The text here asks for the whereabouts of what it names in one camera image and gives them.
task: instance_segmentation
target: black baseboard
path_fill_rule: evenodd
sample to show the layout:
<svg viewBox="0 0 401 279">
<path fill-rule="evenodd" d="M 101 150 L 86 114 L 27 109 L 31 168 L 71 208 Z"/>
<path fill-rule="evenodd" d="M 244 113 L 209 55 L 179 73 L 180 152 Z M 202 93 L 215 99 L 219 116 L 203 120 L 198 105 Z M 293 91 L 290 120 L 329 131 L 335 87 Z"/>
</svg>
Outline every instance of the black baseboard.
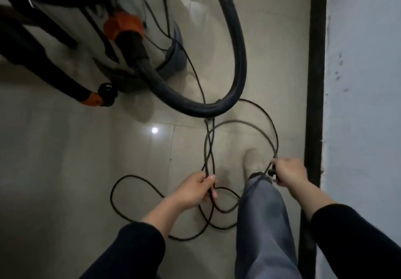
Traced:
<svg viewBox="0 0 401 279">
<path fill-rule="evenodd" d="M 309 29 L 308 93 L 306 106 L 305 166 L 309 180 L 319 186 L 322 160 L 324 55 L 326 44 L 326 2 L 311 0 Z M 316 243 L 309 232 L 308 220 L 301 214 L 298 269 L 303 279 L 314 279 Z"/>
</svg>

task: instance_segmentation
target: vacuum hose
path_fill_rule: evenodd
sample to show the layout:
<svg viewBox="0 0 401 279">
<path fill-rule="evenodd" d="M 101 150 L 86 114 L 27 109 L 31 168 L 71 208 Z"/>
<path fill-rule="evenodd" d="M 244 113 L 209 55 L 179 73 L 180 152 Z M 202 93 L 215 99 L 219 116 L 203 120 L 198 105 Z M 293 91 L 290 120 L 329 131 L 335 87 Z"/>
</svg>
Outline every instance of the vacuum hose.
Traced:
<svg viewBox="0 0 401 279">
<path fill-rule="evenodd" d="M 121 49 L 127 64 L 135 69 L 149 89 L 160 100 L 171 108 L 193 117 L 216 117 L 231 109 L 241 97 L 247 75 L 247 58 L 245 43 L 238 15 L 233 0 L 218 0 L 223 10 L 231 42 L 233 44 L 235 70 L 231 89 L 225 97 L 212 104 L 198 103 L 187 99 L 165 83 L 162 77 L 151 66 L 147 54 L 143 56 L 144 49 L 139 46 L 137 36 L 133 32 L 121 32 L 115 37 L 115 42 Z"/>
</svg>

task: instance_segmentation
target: shoe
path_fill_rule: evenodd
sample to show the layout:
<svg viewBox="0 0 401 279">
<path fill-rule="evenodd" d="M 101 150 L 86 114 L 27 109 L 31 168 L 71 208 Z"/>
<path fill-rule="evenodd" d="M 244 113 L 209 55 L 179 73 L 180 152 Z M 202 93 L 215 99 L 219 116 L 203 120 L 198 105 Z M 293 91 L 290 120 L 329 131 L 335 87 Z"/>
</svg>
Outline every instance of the shoe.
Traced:
<svg viewBox="0 0 401 279">
<path fill-rule="evenodd" d="M 256 148 L 252 148 L 245 151 L 243 167 L 244 179 L 247 183 L 252 174 L 259 172 L 263 173 L 266 169 L 266 164 L 263 160 L 263 156 L 258 152 L 258 150 Z"/>
</svg>

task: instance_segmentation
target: white wall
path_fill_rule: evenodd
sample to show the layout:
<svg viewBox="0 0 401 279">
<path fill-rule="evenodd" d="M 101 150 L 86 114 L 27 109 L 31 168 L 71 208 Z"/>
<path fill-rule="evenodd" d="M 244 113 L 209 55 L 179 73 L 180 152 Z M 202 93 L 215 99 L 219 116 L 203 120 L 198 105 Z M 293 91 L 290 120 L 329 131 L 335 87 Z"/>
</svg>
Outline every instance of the white wall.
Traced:
<svg viewBox="0 0 401 279">
<path fill-rule="evenodd" d="M 401 0 L 328 0 L 326 31 L 322 188 L 401 245 Z"/>
</svg>

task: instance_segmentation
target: leg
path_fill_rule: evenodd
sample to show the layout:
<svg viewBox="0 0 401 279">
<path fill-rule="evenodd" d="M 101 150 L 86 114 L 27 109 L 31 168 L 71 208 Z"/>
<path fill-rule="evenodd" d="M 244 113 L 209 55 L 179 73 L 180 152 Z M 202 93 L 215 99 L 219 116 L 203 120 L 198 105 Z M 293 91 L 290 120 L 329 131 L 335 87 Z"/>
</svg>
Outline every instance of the leg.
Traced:
<svg viewBox="0 0 401 279">
<path fill-rule="evenodd" d="M 253 174 L 238 206 L 235 277 L 301 278 L 296 265 L 283 198 L 270 177 Z"/>
</svg>

